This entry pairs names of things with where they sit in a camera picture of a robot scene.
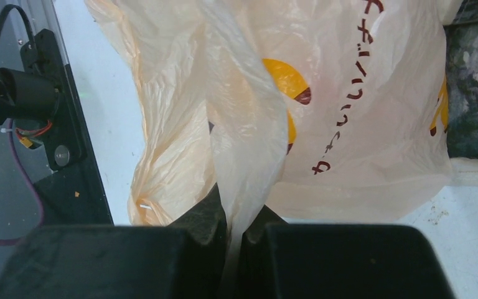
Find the orange plastic grocery bag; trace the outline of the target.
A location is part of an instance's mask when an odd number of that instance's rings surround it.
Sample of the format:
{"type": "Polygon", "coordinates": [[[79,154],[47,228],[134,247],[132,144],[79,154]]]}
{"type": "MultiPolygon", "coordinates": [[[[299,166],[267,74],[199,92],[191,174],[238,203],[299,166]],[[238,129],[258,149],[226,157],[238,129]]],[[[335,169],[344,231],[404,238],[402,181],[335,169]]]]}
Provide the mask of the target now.
{"type": "Polygon", "coordinates": [[[444,1],[85,5],[142,113],[115,224],[171,224],[219,188],[236,247],[263,205],[394,221],[451,178],[444,1]]]}

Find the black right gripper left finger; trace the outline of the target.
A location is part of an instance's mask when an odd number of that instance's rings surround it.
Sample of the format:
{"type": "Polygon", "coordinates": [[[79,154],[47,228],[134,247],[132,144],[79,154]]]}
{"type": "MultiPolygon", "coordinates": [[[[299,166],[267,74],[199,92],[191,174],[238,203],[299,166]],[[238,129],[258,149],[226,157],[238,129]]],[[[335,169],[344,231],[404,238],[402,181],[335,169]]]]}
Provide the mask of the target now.
{"type": "Polygon", "coordinates": [[[164,227],[44,227],[7,261],[0,298],[215,298],[226,234],[218,187],[164,227]]]}

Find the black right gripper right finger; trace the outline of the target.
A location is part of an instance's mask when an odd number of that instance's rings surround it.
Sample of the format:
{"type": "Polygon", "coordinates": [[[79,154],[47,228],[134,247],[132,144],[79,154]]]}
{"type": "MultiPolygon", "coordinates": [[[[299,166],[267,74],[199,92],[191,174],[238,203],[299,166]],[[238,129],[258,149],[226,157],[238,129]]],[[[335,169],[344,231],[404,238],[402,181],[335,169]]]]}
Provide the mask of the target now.
{"type": "Polygon", "coordinates": [[[405,225],[289,224],[263,207],[243,234],[240,298],[453,298],[427,238],[405,225]]]}

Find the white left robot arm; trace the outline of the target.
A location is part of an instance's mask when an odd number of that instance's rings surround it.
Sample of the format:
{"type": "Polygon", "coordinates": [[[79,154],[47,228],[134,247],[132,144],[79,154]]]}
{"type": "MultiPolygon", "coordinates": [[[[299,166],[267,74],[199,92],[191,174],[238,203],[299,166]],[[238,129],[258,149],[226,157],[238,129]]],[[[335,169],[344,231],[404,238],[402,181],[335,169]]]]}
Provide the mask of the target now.
{"type": "Polygon", "coordinates": [[[32,120],[52,126],[59,104],[57,85],[44,75],[44,55],[35,41],[26,12],[18,5],[7,4],[0,12],[0,37],[5,21],[15,9],[21,16],[28,43],[24,71],[0,68],[0,125],[6,120],[32,120]]]}

